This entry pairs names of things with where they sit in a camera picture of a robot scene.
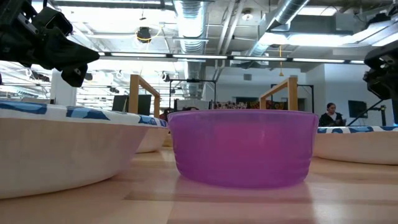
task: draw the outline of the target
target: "black robotic camera mount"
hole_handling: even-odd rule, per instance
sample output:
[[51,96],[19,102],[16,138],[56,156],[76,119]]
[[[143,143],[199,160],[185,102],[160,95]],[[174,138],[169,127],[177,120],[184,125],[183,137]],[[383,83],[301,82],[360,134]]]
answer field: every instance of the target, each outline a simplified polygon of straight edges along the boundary
[[0,60],[56,68],[69,85],[81,87],[87,63],[100,55],[68,40],[72,31],[70,22],[54,9],[44,7],[37,13],[31,0],[0,2]]
[[398,41],[370,51],[365,58],[370,71],[363,78],[380,100],[398,100]]

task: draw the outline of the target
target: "desk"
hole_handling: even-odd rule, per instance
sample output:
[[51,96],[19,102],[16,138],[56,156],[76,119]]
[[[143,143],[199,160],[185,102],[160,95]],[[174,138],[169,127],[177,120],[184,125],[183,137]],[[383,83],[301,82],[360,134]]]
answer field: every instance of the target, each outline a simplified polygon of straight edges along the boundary
[[224,189],[181,177],[165,149],[97,184],[0,200],[0,223],[398,223],[398,166],[314,158],[305,183]]

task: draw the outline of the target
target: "table surface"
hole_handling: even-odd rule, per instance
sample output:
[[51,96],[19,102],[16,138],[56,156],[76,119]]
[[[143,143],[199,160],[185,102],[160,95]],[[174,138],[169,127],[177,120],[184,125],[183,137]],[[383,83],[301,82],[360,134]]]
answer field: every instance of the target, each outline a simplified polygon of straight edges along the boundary
[[302,184],[226,189],[181,177],[163,149],[97,184],[0,200],[0,223],[398,223],[398,166],[314,158]]

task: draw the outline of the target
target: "ceiling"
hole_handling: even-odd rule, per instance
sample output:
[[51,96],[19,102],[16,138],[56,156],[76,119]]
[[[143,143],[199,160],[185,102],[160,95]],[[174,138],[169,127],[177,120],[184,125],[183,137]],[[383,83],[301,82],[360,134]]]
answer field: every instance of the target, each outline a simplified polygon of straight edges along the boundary
[[[39,11],[42,1],[35,1],[34,6]],[[154,9],[133,9],[124,5],[127,2],[147,2],[130,0],[50,0],[54,8],[63,12],[73,24],[74,33],[69,38],[81,45],[102,52],[163,52],[179,53],[180,42],[174,40],[178,37],[177,18],[174,11]],[[228,46],[227,54],[243,52],[250,49],[258,38],[257,26],[262,15],[276,9],[278,0],[247,0],[244,8],[250,9],[253,18],[244,21],[239,18],[234,38]],[[371,11],[391,5],[392,1],[385,0],[311,0],[300,14],[332,16],[337,10],[340,13],[354,14]],[[206,54],[215,54],[221,31],[223,28],[223,14],[226,12],[230,0],[208,1],[206,20]],[[149,27],[153,38],[149,44],[140,43],[136,39],[139,27]],[[309,58],[348,58],[363,59],[371,46],[360,47],[306,47],[296,45],[283,45],[284,57],[309,57]],[[278,57],[280,49],[268,48],[270,56]],[[213,66],[214,61],[206,61],[207,66]],[[313,68],[316,64],[287,63],[285,67],[300,68],[302,72]],[[279,62],[270,62],[269,68],[279,68]],[[38,65],[32,67],[51,79],[52,72]],[[36,94],[39,98],[50,97],[50,83],[32,79],[29,71],[18,63],[0,62],[0,72],[4,83],[24,84],[25,86],[8,86],[0,89],[0,97],[29,97]],[[100,86],[96,88],[80,88],[78,90],[78,105],[101,107],[110,109],[113,95],[109,86],[118,86],[119,94],[128,93],[129,75],[140,74],[162,94],[162,106],[169,105],[169,84],[160,78],[162,72],[167,72],[171,77],[184,77],[184,62],[159,62],[159,61],[134,61],[134,60],[99,60],[89,64],[89,72],[93,74],[92,81],[86,81],[84,86]],[[26,86],[27,84],[43,84],[43,86]],[[185,84],[180,83],[182,90],[177,90],[173,98],[183,98]]]

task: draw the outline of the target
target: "purple plastic bowl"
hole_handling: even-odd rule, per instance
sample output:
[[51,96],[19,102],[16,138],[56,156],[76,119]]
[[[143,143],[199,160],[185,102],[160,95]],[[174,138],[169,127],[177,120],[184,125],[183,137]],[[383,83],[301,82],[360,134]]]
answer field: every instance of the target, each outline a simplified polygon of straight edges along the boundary
[[318,117],[298,111],[205,110],[169,115],[177,168],[225,187],[284,187],[303,181]]

